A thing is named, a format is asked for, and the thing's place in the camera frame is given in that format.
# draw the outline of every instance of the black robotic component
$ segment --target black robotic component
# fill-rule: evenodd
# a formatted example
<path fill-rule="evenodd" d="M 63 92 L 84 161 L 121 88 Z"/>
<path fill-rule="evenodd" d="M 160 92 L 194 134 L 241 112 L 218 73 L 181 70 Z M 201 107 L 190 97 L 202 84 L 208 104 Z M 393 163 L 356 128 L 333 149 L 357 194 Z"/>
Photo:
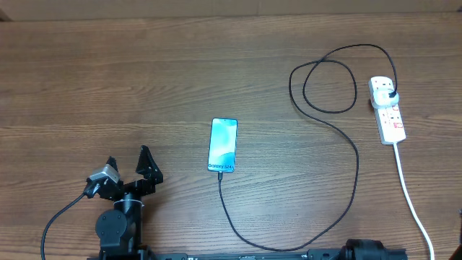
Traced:
<path fill-rule="evenodd" d="M 101 198 L 114 201 L 114 209 L 102 213 L 96 222 L 99 259 L 155 259 L 150 248 L 142 245 L 141 198 L 155 192 L 163 175 L 146 146 L 141 146 L 136 173 L 143 178 L 123 184 L 116 160 L 109 157 L 105 167 L 95 170 L 87 179 L 85 195 L 92 198 L 98 193 Z"/>
<path fill-rule="evenodd" d="M 163 176 L 149 148 L 141 146 L 136 173 L 141 180 L 123 184 L 116 160 L 109 157 L 103 168 L 87 179 L 84 194 L 114 201 L 114 209 L 102 213 L 96 222 L 100 254 L 88 260 L 406 260 L 405 250 L 388 250 L 380 241 L 350 239 L 338 249 L 310 249 L 303 253 L 229 253 L 189 256 L 185 253 L 154 254 L 142 245 L 143 196 L 153 194 Z"/>

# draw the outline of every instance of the black cable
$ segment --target black cable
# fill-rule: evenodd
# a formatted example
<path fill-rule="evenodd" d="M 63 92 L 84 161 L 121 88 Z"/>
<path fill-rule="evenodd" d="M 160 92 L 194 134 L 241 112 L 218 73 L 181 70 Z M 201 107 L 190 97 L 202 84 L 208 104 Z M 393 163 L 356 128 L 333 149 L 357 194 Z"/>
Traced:
<path fill-rule="evenodd" d="M 79 200 L 81 200 L 84 196 L 85 196 L 85 193 L 82 193 L 80 196 L 78 196 L 77 199 L 75 199 L 73 202 L 69 203 L 69 205 L 65 206 L 62 210 L 56 213 L 46 225 L 45 230 L 43 231 L 43 235 L 42 235 L 42 243 L 40 244 L 40 255 L 42 256 L 42 260 L 45 260 L 45 237 L 46 237 L 46 233 L 48 232 L 48 229 L 50 228 L 51 224 L 53 224 L 53 221 L 55 221 L 59 217 L 59 215 L 63 214 L 70 207 L 74 206 L 74 204 L 79 202 Z"/>
<path fill-rule="evenodd" d="M 391 63 L 391 67 L 393 68 L 393 73 L 394 73 L 394 76 L 395 76 L 395 90 L 390 93 L 390 97 L 394 97 L 395 94 L 396 94 L 396 91 L 398 89 L 398 78 L 396 76 L 396 68 L 395 68 L 395 65 L 393 64 L 393 61 L 390 57 L 390 55 L 388 55 L 387 51 L 385 51 L 383 48 L 381 48 L 380 46 L 377 46 L 377 45 L 373 45 L 373 44 L 354 44 L 354 45 L 348 45 L 348 46 L 344 46 L 344 47 L 340 47 L 340 48 L 337 48 L 329 53 L 327 53 L 323 58 L 321 58 L 320 60 L 318 61 L 311 61 L 311 62 L 308 62 L 306 64 L 302 64 L 300 66 L 297 66 L 295 67 L 295 69 L 292 70 L 292 72 L 290 73 L 290 77 L 289 77 L 289 95 L 290 95 L 290 100 L 292 101 L 292 103 L 294 104 L 294 106 L 296 107 L 296 109 L 301 112 L 303 115 L 307 116 L 308 118 L 311 118 L 313 120 L 316 120 L 322 124 L 325 124 L 325 125 L 328 125 L 330 127 L 332 127 L 333 129 L 337 130 L 350 144 L 351 146 L 353 147 L 353 150 L 354 150 L 354 153 L 356 154 L 356 173 L 354 175 L 354 184 L 353 184 L 353 192 L 352 192 L 352 197 L 351 199 L 349 200 L 349 203 L 348 203 L 348 206 L 346 207 L 346 209 L 344 210 L 344 212 L 341 214 L 341 216 L 336 220 L 334 221 L 334 223 L 332 223 L 330 226 L 328 226 L 324 231 L 322 231 L 321 233 L 317 234 L 317 236 L 315 236 L 314 238 L 312 238 L 311 240 L 309 240 L 307 243 L 304 243 L 302 244 L 301 246 L 298 246 L 298 247 L 295 247 L 295 248 L 288 248 L 288 249 L 278 249 L 278 248 L 270 248 L 270 247 L 266 247 L 266 246 L 260 246 L 258 244 L 255 244 L 255 243 L 252 243 L 250 242 L 249 240 L 245 239 L 243 236 L 241 236 L 239 234 L 239 232 L 235 229 L 234 225 L 232 224 L 232 221 L 231 221 L 231 218 L 230 218 L 230 215 L 228 214 L 228 211 L 226 210 L 226 206 L 225 206 L 225 201 L 223 200 L 223 195 L 222 195 L 222 178 L 223 178 L 223 175 L 222 173 L 219 173 L 218 174 L 218 190 L 219 190 L 219 197 L 220 199 L 222 200 L 222 205 L 223 205 L 223 209 L 225 210 L 225 214 L 226 214 L 226 217 L 231 225 L 231 228 L 232 228 L 232 231 L 234 231 L 234 233 L 244 242 L 246 242 L 247 244 L 251 245 L 251 246 L 255 246 L 256 248 L 261 248 L 261 249 L 264 249 L 264 250 L 270 250 L 270 251 L 278 251 L 278 252 L 288 252 L 288 251 L 296 251 L 296 250 L 299 250 L 299 249 L 302 249 L 304 247 L 306 247 L 307 245 L 311 244 L 313 241 L 315 241 L 316 239 L 318 239 L 320 236 L 322 236 L 324 233 L 326 233 L 327 231 L 329 231 L 331 228 L 333 228 L 338 222 L 340 222 L 340 220 L 347 214 L 347 212 L 349 211 L 349 208 L 352 206 L 353 204 L 353 200 L 354 200 L 354 194 L 356 192 L 356 186 L 357 186 L 357 182 L 358 182 L 358 174 L 359 174 L 359 153 L 358 153 L 358 149 L 356 148 L 356 145 L 354 144 L 354 142 L 342 131 L 340 130 L 338 127 L 334 126 L 333 124 L 331 123 L 328 123 L 326 121 L 323 121 L 323 120 L 320 120 L 319 118 L 316 118 L 314 116 L 311 116 L 309 114 L 307 114 L 305 111 L 303 111 L 299 106 L 298 104 L 295 102 L 295 99 L 294 99 L 294 96 L 292 94 L 292 75 L 294 74 L 295 71 L 297 71 L 299 68 L 302 68 L 304 66 L 308 66 L 308 65 L 311 65 L 311 64 L 315 64 L 315 66 L 313 66 L 313 68 L 311 68 L 310 72 L 308 73 L 308 75 L 306 76 L 306 79 L 305 79 L 305 82 L 303 83 L 303 97 L 306 101 L 306 103 L 316 109 L 317 111 L 320 111 L 320 112 L 324 112 L 324 113 L 343 113 L 343 112 L 347 112 L 348 110 L 352 109 L 354 104 L 356 103 L 356 99 L 357 99 L 357 86 L 356 86 L 356 80 L 354 79 L 354 76 L 353 76 L 353 73 L 352 73 L 352 70 L 345 64 L 341 63 L 340 61 L 334 61 L 334 60 L 326 60 L 327 56 L 329 56 L 330 54 L 332 54 L 333 52 L 336 52 L 336 51 L 339 51 L 339 50 L 342 50 L 342 49 L 345 49 L 345 48 L 351 48 L 351 47 L 359 47 L 359 46 L 370 46 L 370 47 L 375 47 L 375 48 L 378 48 L 380 49 L 382 52 L 384 52 L 384 54 L 388 57 L 388 60 L 390 61 Z M 353 103 L 346 109 L 343 109 L 343 110 L 337 110 L 337 111 L 329 111 L 329 110 L 324 110 L 324 109 L 320 109 L 318 107 L 316 107 L 315 105 L 313 105 L 307 98 L 306 94 L 305 94 L 305 88 L 306 88 L 306 83 L 308 81 L 308 78 L 310 77 L 311 73 L 313 72 L 313 70 L 321 63 L 321 62 L 333 62 L 333 63 L 336 63 L 336 64 L 340 64 L 342 65 L 343 67 L 345 67 L 345 69 L 348 70 L 348 72 L 350 73 L 350 75 L 352 76 L 352 79 L 353 79 L 353 85 L 354 85 L 354 99 L 353 99 Z"/>

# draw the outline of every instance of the phone screen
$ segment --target phone screen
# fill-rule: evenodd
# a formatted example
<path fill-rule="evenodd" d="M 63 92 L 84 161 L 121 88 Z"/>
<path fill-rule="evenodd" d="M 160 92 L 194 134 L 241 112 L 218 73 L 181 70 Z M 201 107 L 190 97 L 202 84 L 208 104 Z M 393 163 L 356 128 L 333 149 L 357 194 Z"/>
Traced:
<path fill-rule="evenodd" d="M 209 170 L 232 173 L 236 158 L 237 120 L 214 118 L 210 134 Z"/>

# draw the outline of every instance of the power strip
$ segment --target power strip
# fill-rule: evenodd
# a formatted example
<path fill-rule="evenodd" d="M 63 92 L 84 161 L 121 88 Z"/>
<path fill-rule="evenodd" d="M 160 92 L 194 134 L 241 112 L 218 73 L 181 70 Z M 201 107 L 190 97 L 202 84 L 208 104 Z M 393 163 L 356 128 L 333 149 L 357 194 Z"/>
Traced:
<path fill-rule="evenodd" d="M 387 77 L 373 77 L 369 81 L 371 100 L 375 92 L 393 90 L 393 81 Z M 405 140 L 403 119 L 398 104 L 385 108 L 374 108 L 378 133 L 382 144 L 394 144 Z"/>

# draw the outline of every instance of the wooden table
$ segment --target wooden table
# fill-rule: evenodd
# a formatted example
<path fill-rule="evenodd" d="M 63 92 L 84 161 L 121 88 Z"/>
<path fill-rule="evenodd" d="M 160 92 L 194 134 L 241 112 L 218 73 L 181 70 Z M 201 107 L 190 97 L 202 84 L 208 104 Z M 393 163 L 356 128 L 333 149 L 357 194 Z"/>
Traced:
<path fill-rule="evenodd" d="M 144 208 L 144 242 L 155 252 L 259 252 L 232 232 L 217 175 L 206 170 L 213 117 L 239 120 L 236 171 L 223 180 L 236 228 L 265 246 L 299 246 L 330 225 L 352 191 L 355 156 L 332 129 L 291 104 L 297 65 L 354 43 L 375 43 L 396 63 L 407 140 L 407 186 L 437 259 L 458 245 L 462 206 L 462 15 L 353 14 L 129 19 L 0 24 L 0 259 L 39 259 L 49 219 L 85 178 L 118 160 L 125 181 L 141 144 L 164 174 Z M 354 72 L 358 101 L 342 114 L 302 103 L 343 129 L 360 154 L 346 217 L 307 248 L 372 238 L 426 259 L 427 244 L 404 199 L 391 146 L 378 137 L 367 81 L 391 74 L 372 48 L 335 53 Z M 322 64 L 308 96 L 347 107 L 348 72 Z M 99 249 L 95 220 L 112 203 L 84 199 L 48 232 L 47 259 L 86 259 Z"/>

